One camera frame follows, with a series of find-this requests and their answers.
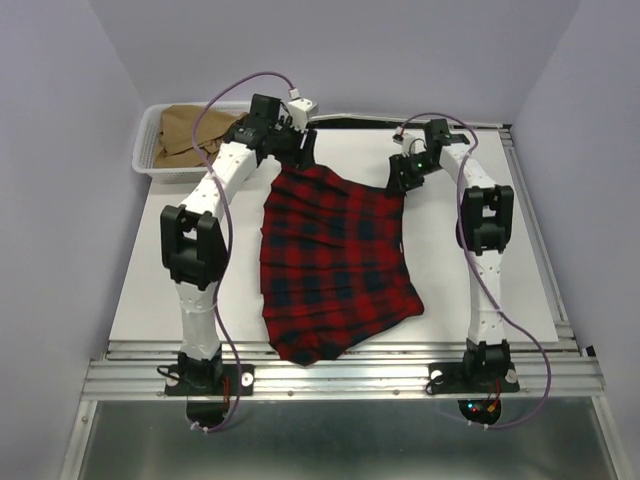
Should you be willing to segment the red plaid pleated skirt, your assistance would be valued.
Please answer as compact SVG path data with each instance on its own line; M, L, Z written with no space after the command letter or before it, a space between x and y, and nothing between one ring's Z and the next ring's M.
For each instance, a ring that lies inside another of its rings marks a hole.
M403 251L404 197L326 166L284 167L264 203L260 293L270 346L309 366L424 313Z

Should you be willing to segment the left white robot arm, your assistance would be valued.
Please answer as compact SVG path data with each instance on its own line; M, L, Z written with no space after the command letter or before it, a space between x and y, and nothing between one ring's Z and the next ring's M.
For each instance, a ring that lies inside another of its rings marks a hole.
M318 106L295 89L290 97L281 114L278 98L254 95L249 112L227 131L195 189L179 205L165 206L160 215L162 264L176 286L181 309L179 359L195 361L187 379L202 394L222 384L223 371L211 361L221 350L215 310L233 243L233 234L224 237L221 230L221 222L230 219L231 200L269 156L301 168L314 162L316 133L307 124Z

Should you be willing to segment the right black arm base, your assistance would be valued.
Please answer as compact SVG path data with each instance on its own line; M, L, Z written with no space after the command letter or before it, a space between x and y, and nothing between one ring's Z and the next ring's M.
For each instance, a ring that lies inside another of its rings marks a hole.
M520 391L510 353L500 348L467 350L459 361L430 363L428 372L425 391L429 395Z

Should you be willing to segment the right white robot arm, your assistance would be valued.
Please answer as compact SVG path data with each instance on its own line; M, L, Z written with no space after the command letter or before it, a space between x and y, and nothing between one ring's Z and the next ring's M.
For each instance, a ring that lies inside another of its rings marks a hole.
M389 157L388 194L405 194L424 184L427 175L444 171L456 186L456 241L467 262L470 281L470 324L467 349L504 351L507 340L501 295L501 264L512 236L515 193L501 185L474 158L476 134L454 134L445 118L423 127L418 138L396 128L401 147Z

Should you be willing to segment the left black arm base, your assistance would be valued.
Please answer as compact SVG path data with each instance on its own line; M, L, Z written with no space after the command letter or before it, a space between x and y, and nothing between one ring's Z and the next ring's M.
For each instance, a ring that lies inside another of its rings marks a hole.
M196 360L180 352L176 363L160 365L156 372L164 378L164 394L170 397L252 396L254 391L255 367L224 363L220 353L210 360Z

